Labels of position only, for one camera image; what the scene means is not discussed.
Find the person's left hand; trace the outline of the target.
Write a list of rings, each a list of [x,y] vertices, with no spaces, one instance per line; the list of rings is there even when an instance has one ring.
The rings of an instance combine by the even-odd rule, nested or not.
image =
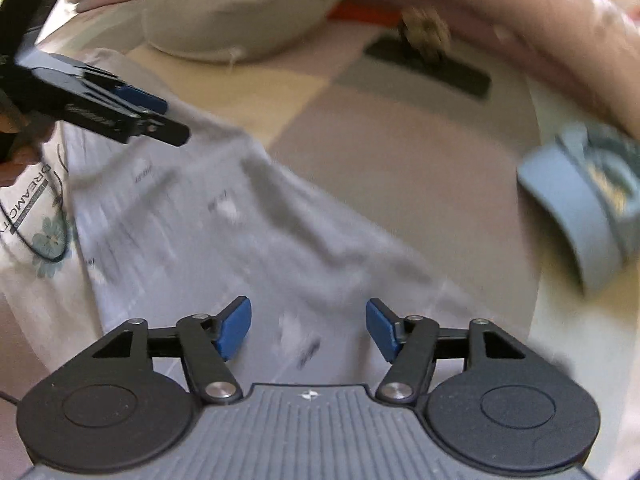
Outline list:
[[[22,146],[13,152],[7,162],[0,165],[0,181],[2,188],[9,188],[21,177],[25,169],[40,161],[41,145],[47,143],[52,136],[54,123],[47,124],[47,129],[40,129],[36,134],[36,140],[31,144]]]

